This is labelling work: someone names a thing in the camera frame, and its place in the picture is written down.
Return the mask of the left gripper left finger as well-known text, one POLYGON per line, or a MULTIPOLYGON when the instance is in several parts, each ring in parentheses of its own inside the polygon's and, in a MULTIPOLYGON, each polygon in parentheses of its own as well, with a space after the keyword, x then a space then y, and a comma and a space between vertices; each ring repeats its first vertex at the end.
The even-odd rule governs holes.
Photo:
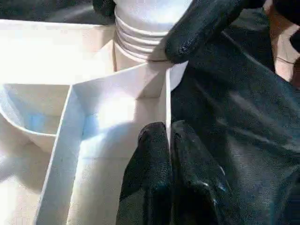
POLYGON ((154 122, 139 133, 124 171, 118 225, 168 225, 172 207, 172 170, 165 125, 154 122))

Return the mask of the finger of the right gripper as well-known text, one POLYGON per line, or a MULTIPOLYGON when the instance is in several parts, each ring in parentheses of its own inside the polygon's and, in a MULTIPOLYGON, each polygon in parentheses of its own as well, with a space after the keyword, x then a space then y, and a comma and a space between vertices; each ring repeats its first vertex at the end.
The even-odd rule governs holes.
POLYGON ((189 60, 232 23, 248 0, 194 0, 166 36, 165 55, 174 64, 189 60))
POLYGON ((108 19, 115 17, 114 9, 116 4, 113 0, 93 0, 92 5, 97 14, 108 19))

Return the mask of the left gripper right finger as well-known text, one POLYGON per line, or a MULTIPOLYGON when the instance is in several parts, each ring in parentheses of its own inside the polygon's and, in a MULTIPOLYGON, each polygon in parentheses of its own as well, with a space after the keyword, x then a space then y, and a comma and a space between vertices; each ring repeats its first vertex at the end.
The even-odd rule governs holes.
POLYGON ((225 175, 195 131, 172 124, 173 221, 176 225, 233 225, 235 201, 225 175))

